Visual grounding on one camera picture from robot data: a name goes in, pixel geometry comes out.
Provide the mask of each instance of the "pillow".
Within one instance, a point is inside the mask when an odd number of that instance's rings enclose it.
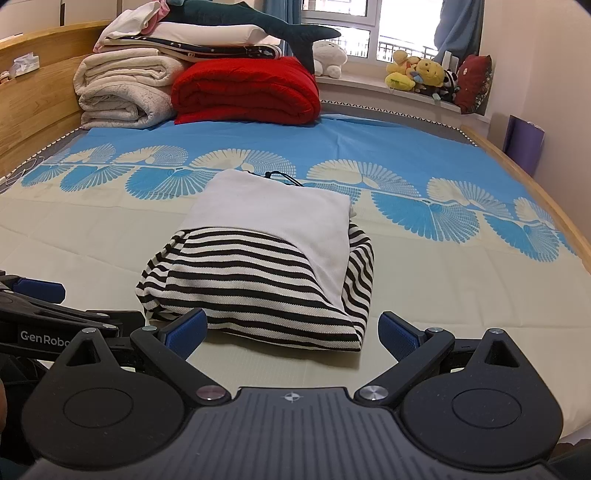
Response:
[[[492,59],[469,55],[457,73],[460,90],[454,103],[462,113],[475,113],[491,88]]]
[[[267,33],[256,25],[220,25],[206,27],[185,23],[160,22],[148,37],[190,45],[208,47],[242,47],[257,45],[268,37]]]

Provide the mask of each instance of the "bed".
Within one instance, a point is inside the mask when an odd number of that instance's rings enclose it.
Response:
[[[308,187],[348,194],[372,239],[374,292],[361,353],[212,331],[189,362],[233,393],[241,385],[353,392],[394,363],[376,331],[391,310],[459,338],[506,328],[557,397],[564,434],[591,421],[591,247],[492,144],[469,128],[335,102],[313,127],[168,122],[85,134],[76,129],[72,77],[104,26],[0,46],[1,69],[31,50],[42,65],[0,86],[8,112],[0,124],[3,270],[63,283],[70,307],[140,309],[140,272],[208,179],[226,168],[287,168]]]

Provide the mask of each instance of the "folded shirt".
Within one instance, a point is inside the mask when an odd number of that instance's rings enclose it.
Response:
[[[208,165],[191,164],[194,174]],[[136,294],[147,317],[170,321],[202,308],[212,329],[359,351],[374,255],[349,223],[349,205],[330,190],[238,170],[215,174],[142,273]]]
[[[350,198],[331,190],[225,170],[209,181],[180,230],[221,226],[282,238],[306,256],[328,300],[342,309],[349,210]]]

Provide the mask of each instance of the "balcony railing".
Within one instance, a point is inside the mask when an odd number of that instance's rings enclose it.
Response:
[[[415,56],[419,57],[420,59],[429,59],[432,60],[435,55],[437,55],[437,50],[429,47],[423,46],[422,48],[418,45],[411,45],[402,40],[399,40],[400,43],[393,43],[390,41],[382,41],[378,42],[378,60],[392,62],[392,54],[396,50],[404,50],[408,53],[409,57]]]
[[[347,55],[363,57],[365,59],[368,57],[369,40],[367,42],[347,41],[347,37],[343,35],[339,38],[333,38],[330,41],[343,47]]]

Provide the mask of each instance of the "blue gripper pad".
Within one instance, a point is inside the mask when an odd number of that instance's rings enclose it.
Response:
[[[378,322],[378,336],[382,345],[398,361],[413,353],[427,339],[422,330],[415,328],[392,312],[381,314]]]
[[[61,283],[22,278],[12,286],[12,291],[50,303],[61,303],[66,298],[66,289]]]
[[[202,309],[193,309],[161,329],[158,338],[186,360],[205,340],[206,335],[207,315]]]

